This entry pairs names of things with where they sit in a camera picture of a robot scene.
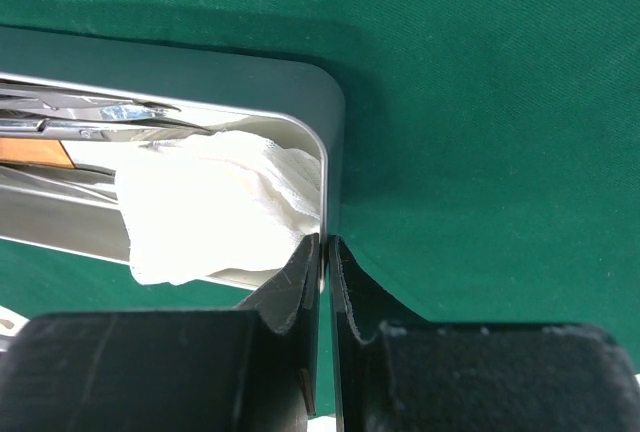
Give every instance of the stainless steel tray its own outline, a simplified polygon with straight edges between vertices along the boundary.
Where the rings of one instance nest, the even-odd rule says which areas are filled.
[[[323,70],[297,62],[5,27],[0,27],[0,43],[0,80],[171,104],[188,110],[199,125],[253,132],[309,152],[322,164],[323,239],[335,231],[344,99]],[[76,165],[102,164],[104,169],[115,154],[126,155],[127,145],[64,142]],[[104,177],[0,167],[0,238],[126,263],[126,230]],[[273,273],[228,270],[207,280],[253,289]]]

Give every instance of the green cloth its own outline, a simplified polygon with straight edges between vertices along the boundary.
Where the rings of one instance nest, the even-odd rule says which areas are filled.
[[[341,232],[365,269],[430,319],[595,322],[640,363],[640,0],[0,4],[8,25],[324,67],[347,97]],[[8,244],[0,264],[18,311],[204,294]]]

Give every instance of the orange handle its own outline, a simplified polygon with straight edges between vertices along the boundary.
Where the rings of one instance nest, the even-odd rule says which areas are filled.
[[[75,168],[57,140],[0,139],[0,162]]]

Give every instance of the metal tray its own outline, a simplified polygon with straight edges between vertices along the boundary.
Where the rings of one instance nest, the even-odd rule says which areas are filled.
[[[338,223],[344,99],[303,63],[0,27],[0,80],[167,103],[199,125],[244,130],[321,161],[321,236]],[[129,144],[64,142],[76,165],[109,168]],[[104,174],[0,167],[0,238],[126,263],[129,243]],[[206,280],[254,289],[274,271]]]

